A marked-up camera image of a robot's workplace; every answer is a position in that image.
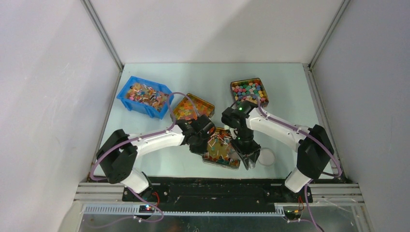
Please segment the gold tin with lollipops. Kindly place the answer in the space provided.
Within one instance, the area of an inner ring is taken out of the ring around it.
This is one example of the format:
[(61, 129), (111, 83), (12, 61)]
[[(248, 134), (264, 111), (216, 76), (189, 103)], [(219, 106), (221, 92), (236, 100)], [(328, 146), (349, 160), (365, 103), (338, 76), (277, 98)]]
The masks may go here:
[(202, 161), (206, 164), (238, 170), (240, 160), (231, 158), (237, 154), (231, 145), (231, 139), (229, 130), (216, 127), (214, 134), (208, 140), (207, 152), (202, 155)]

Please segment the clear plastic scoop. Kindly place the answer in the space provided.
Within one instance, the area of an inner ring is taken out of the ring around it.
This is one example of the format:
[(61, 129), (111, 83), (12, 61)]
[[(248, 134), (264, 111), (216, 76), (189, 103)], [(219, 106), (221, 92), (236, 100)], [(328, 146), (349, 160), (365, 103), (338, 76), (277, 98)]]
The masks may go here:
[(248, 164), (247, 164), (246, 169), (249, 170), (249, 169), (253, 169), (253, 168), (255, 168), (255, 162), (252, 161), (252, 160), (248, 160)]

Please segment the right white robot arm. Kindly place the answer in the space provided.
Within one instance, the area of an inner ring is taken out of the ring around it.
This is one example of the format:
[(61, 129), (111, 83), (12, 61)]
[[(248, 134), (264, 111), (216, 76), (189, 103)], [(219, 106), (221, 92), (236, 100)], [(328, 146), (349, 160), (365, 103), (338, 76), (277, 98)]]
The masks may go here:
[(287, 202), (298, 199), (300, 190), (318, 179), (329, 161), (335, 158), (330, 139), (322, 126), (310, 128), (291, 124), (250, 101), (241, 102), (235, 109), (226, 108), (221, 121), (231, 130), (231, 144), (246, 169), (254, 166), (261, 152), (261, 146), (254, 140), (255, 131), (282, 142), (297, 153), (296, 167), (281, 189), (282, 198)]

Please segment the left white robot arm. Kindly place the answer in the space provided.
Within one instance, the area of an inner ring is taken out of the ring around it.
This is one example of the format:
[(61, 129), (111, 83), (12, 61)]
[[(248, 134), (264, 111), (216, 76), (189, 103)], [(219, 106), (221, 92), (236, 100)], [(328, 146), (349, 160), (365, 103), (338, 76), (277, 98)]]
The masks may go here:
[(96, 154), (95, 167), (100, 166), (110, 184), (121, 183), (141, 201), (153, 195), (149, 178), (134, 167), (138, 158), (167, 147), (187, 145), (191, 153), (207, 152), (207, 143), (216, 127), (205, 115), (196, 119), (173, 120), (170, 127), (146, 135), (114, 131)]

